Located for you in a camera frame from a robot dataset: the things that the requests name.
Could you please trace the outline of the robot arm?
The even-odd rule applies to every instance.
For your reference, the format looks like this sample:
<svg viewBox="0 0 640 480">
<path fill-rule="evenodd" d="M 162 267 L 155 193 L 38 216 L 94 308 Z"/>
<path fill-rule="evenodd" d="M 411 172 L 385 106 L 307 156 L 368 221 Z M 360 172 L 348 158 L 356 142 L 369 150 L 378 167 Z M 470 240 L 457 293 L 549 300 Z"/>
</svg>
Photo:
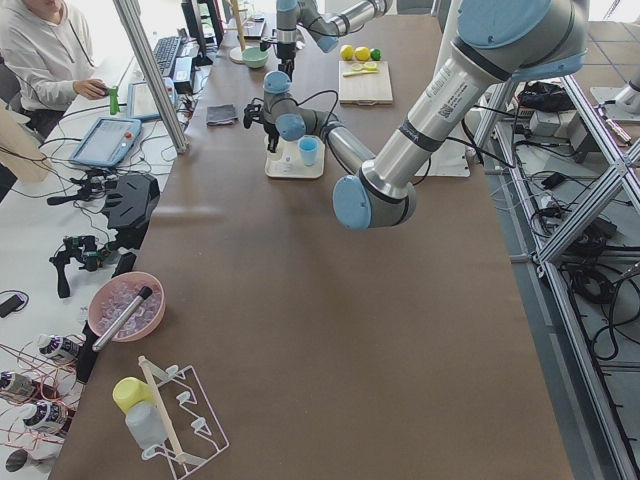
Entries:
<svg viewBox="0 0 640 480">
<path fill-rule="evenodd" d="M 361 1 L 324 18 L 313 1 L 279 1 L 274 44 L 280 63 L 263 80 L 260 104 L 250 103 L 244 125 L 259 123 L 266 148 L 316 136 L 331 147 L 347 175 L 333 189 L 333 210 L 350 229 L 395 226 L 416 208 L 412 177 L 446 141 L 487 88 L 577 72 L 587 49 L 586 1 L 463 1 L 449 11 L 456 32 L 451 52 L 379 153 L 371 152 L 333 113 L 306 109 L 290 94 L 298 33 L 305 29 L 329 52 L 340 37 L 385 15 L 388 1 Z"/>
<path fill-rule="evenodd" d="M 359 1 L 327 18 L 319 12 L 315 1 L 277 1 L 274 33 L 261 38 L 260 50 L 267 51 L 274 46 L 279 60 L 278 70 L 293 79 L 299 27 L 307 31 L 324 53 L 328 53 L 337 46 L 340 37 L 357 31 L 375 18 L 386 15 L 392 5 L 392 1 L 385 0 Z"/>
</svg>

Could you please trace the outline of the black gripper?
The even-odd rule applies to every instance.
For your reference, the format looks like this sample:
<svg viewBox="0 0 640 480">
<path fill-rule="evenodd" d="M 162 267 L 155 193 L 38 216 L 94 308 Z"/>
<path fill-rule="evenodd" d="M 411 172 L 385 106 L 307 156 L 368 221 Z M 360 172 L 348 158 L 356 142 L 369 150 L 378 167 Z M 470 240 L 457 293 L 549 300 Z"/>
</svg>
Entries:
<svg viewBox="0 0 640 480">
<path fill-rule="evenodd" d="M 276 57 L 281 62 L 278 65 L 278 71 L 287 74 L 290 79 L 293 78 L 298 37 L 298 29 L 274 29 L 260 39 L 262 51 L 266 51 L 270 46 L 275 48 Z"/>
<path fill-rule="evenodd" d="M 275 153 L 275 149 L 279 147 L 280 135 L 263 104 L 262 99 L 253 98 L 243 109 L 242 123 L 245 129 L 249 129 L 253 123 L 262 125 L 267 135 L 267 150 Z"/>
</svg>

